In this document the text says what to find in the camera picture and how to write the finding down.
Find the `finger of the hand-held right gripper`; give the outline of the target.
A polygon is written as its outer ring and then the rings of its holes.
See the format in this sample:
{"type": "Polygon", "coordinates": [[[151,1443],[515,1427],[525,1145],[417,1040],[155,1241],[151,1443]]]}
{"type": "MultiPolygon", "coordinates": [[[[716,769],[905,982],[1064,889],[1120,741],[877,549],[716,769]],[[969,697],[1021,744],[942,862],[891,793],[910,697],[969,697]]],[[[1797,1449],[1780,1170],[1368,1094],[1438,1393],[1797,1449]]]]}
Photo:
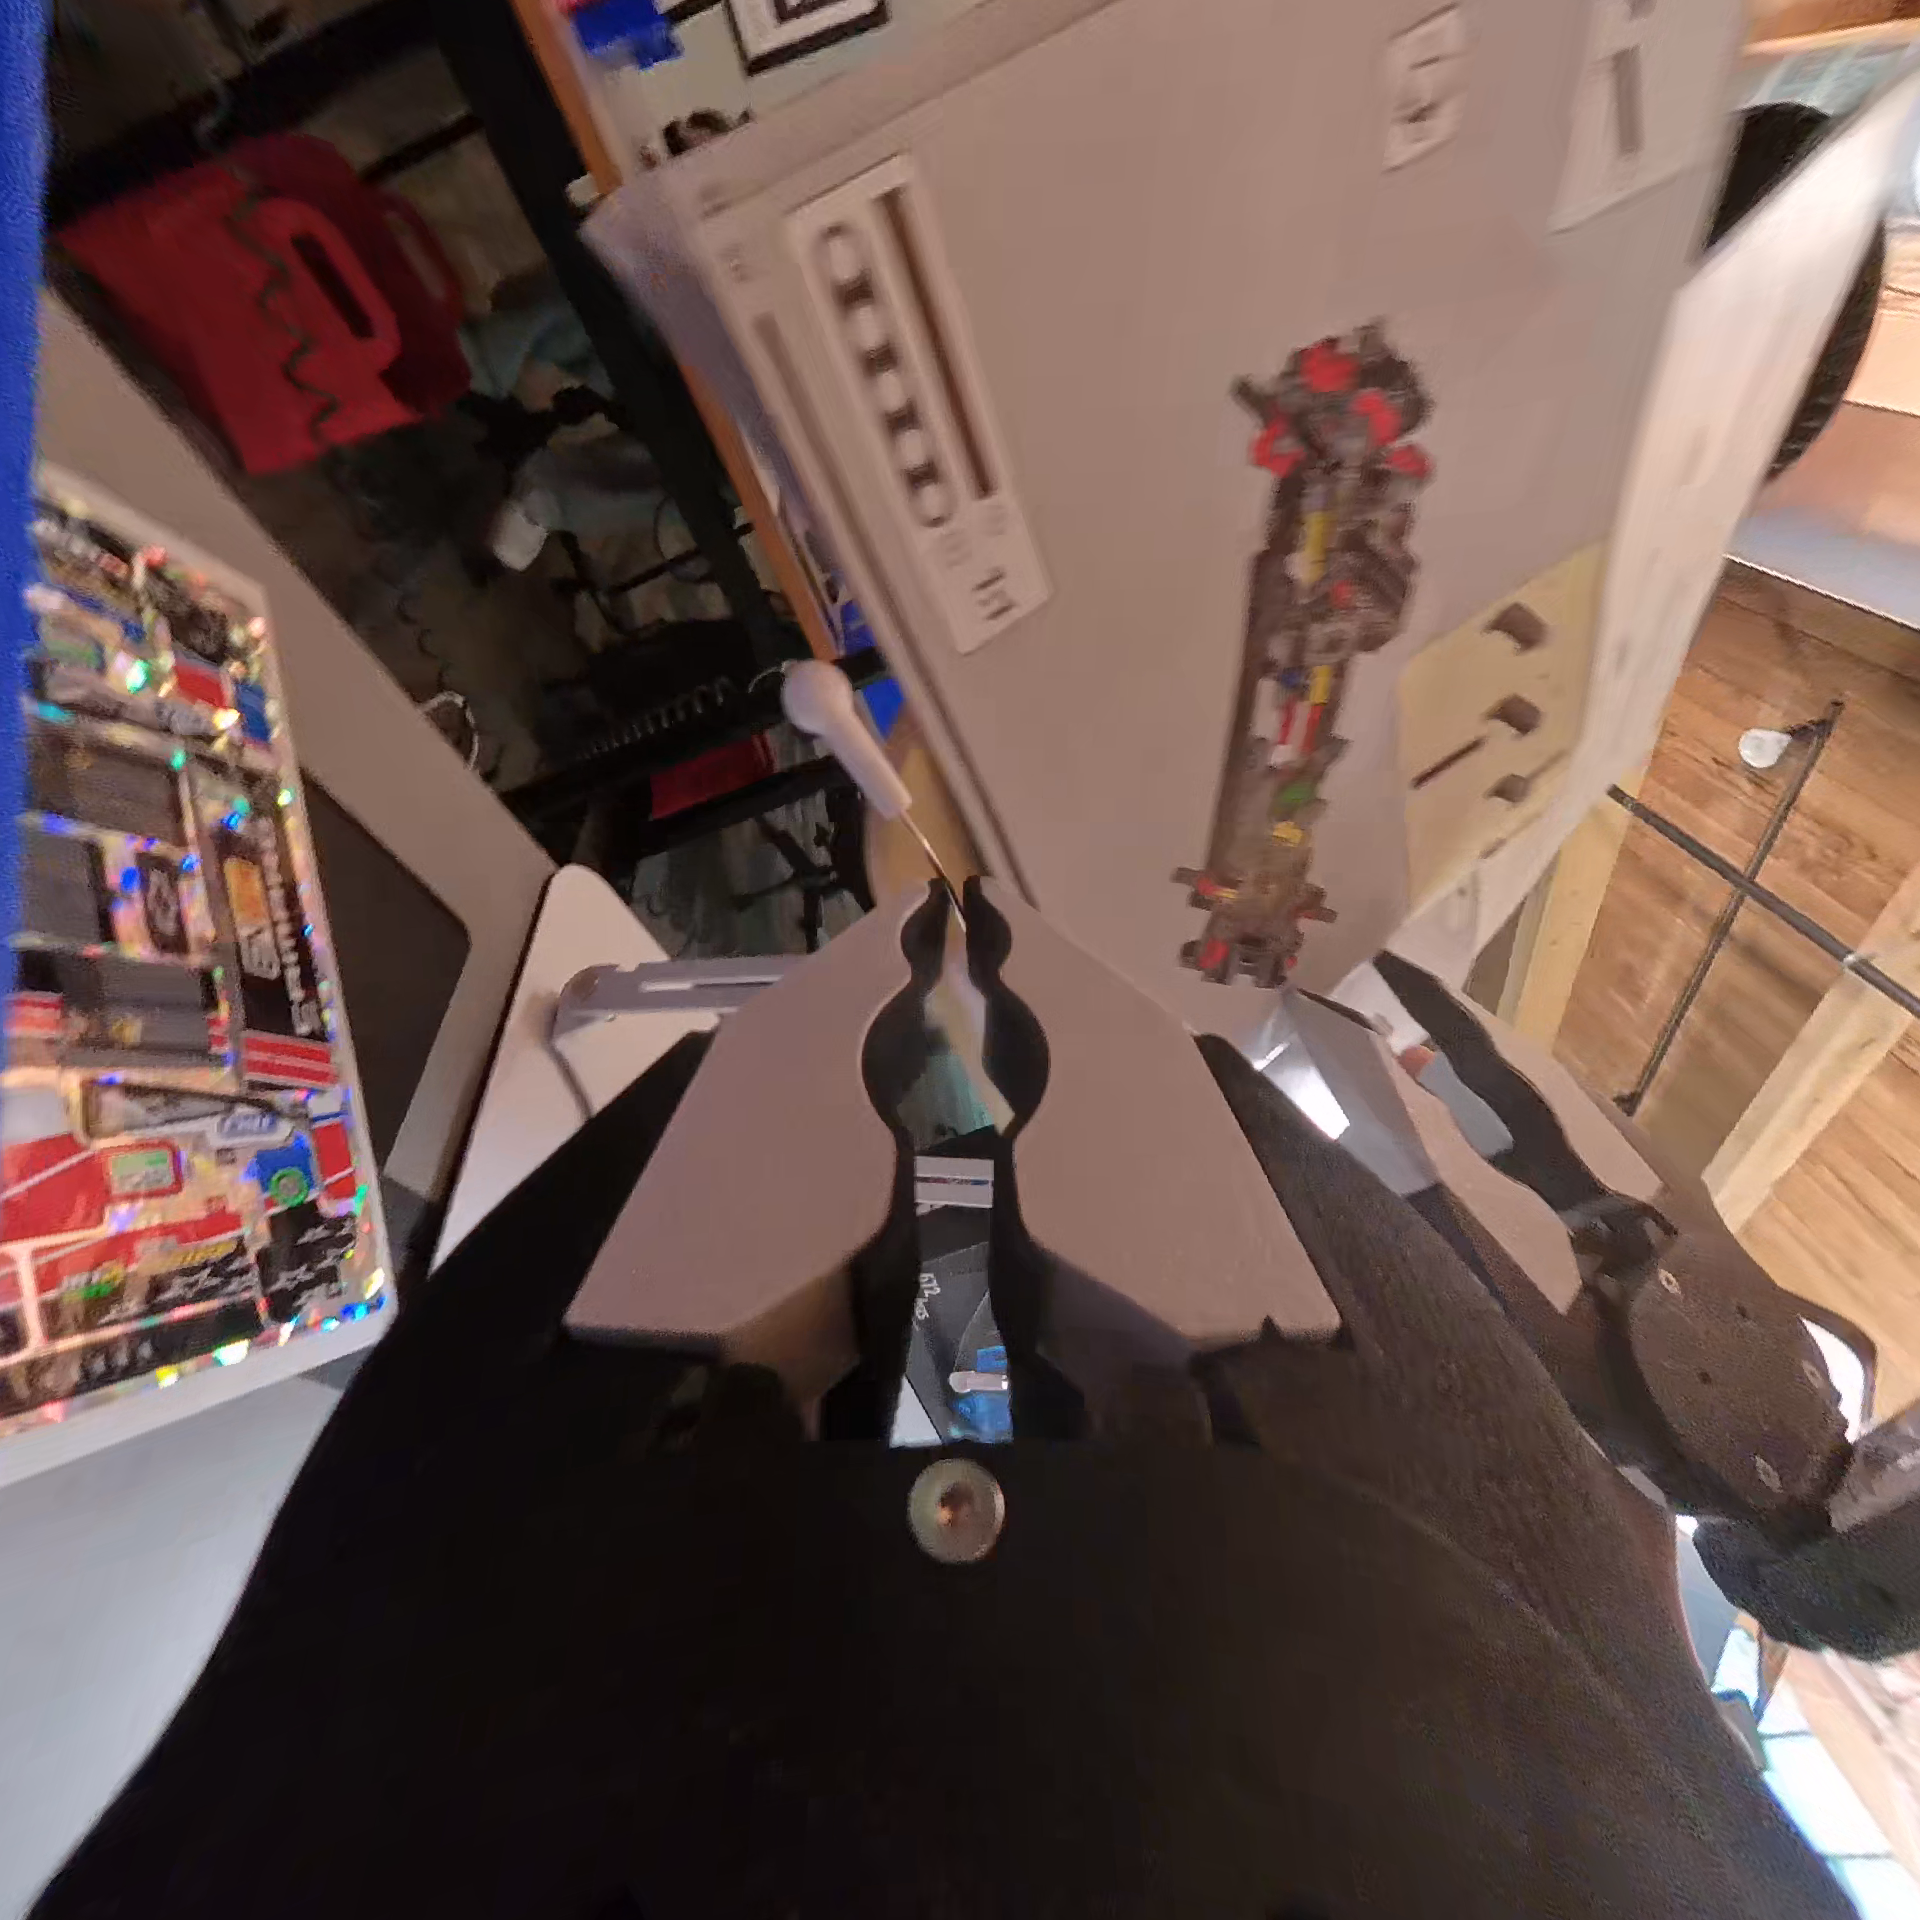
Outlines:
{"type": "Polygon", "coordinates": [[[1595,1206],[1605,1194],[1643,1206],[1661,1199],[1661,1176],[1621,1115],[1540,1042],[1401,957],[1379,957],[1374,969],[1456,1081],[1504,1127],[1513,1181],[1549,1206],[1595,1206]]]}
{"type": "Polygon", "coordinates": [[[1436,1047],[1391,1047],[1390,1094],[1412,1167],[1543,1294],[1571,1311],[1581,1291],[1568,1229],[1547,1203],[1495,1161],[1515,1147],[1507,1120],[1436,1047]]]}

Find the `instruction booklet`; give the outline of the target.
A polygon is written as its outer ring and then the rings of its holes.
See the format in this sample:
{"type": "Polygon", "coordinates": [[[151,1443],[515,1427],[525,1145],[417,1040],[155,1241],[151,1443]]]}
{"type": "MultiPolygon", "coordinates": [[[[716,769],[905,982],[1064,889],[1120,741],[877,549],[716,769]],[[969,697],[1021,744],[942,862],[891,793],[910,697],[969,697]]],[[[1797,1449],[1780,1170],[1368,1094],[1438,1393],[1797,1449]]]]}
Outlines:
{"type": "Polygon", "coordinates": [[[1915,114],[1915,21],[1835,39],[1710,238],[1757,13],[965,6],[587,237],[1060,933],[1188,1021],[1462,971],[1647,752],[1915,114]]]}

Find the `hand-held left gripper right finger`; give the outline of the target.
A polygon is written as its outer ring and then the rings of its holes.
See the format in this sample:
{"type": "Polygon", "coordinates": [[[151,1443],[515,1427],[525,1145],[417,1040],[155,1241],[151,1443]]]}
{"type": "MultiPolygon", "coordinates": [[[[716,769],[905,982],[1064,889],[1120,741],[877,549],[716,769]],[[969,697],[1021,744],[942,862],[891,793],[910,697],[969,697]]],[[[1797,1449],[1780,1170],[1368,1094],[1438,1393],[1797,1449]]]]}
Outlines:
{"type": "Polygon", "coordinates": [[[965,891],[981,1066],[1006,1106],[990,1294],[1016,1421],[1108,1421],[1139,1389],[1339,1313],[1188,1026],[999,881],[965,891]]]}

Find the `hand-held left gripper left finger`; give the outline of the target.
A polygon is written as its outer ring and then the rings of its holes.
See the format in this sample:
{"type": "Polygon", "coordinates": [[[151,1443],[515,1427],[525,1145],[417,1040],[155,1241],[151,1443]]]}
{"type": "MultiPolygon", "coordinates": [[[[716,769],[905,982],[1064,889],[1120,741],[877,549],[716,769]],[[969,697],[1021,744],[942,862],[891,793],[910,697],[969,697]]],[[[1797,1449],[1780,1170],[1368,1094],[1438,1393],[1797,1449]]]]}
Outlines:
{"type": "Polygon", "coordinates": [[[855,1267],[915,1182],[879,1022],[907,1040],[947,951],[933,883],[795,959],[723,1016],[567,1307],[567,1333],[755,1365],[816,1405],[862,1365],[875,1311],[855,1267]]]}

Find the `colourful sticker sheet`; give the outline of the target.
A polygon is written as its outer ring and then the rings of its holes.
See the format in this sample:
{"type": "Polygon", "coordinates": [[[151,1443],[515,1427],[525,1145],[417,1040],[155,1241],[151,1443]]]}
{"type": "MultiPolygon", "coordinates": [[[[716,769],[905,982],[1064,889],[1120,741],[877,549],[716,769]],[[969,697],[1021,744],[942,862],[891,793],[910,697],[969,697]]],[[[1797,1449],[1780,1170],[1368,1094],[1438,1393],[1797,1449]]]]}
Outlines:
{"type": "Polygon", "coordinates": [[[5,1482],[384,1330],[397,1283],[272,617],[39,463],[5,1024],[5,1482]]]}

